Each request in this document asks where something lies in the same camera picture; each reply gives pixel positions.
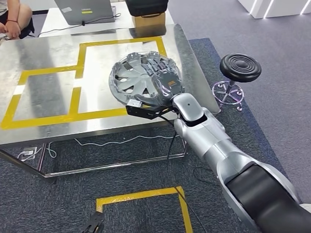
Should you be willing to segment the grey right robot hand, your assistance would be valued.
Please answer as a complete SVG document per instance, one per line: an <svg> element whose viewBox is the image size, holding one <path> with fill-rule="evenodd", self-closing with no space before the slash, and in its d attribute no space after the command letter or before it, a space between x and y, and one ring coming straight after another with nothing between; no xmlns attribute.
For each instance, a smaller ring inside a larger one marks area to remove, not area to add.
<svg viewBox="0 0 311 233"><path fill-rule="evenodd" d="M142 64L151 78L156 89L155 93L145 97L137 94L136 99L148 106L170 106L171 100L177 94L183 93L184 86L180 77L176 63L170 58L147 58L146 64Z"/></svg>

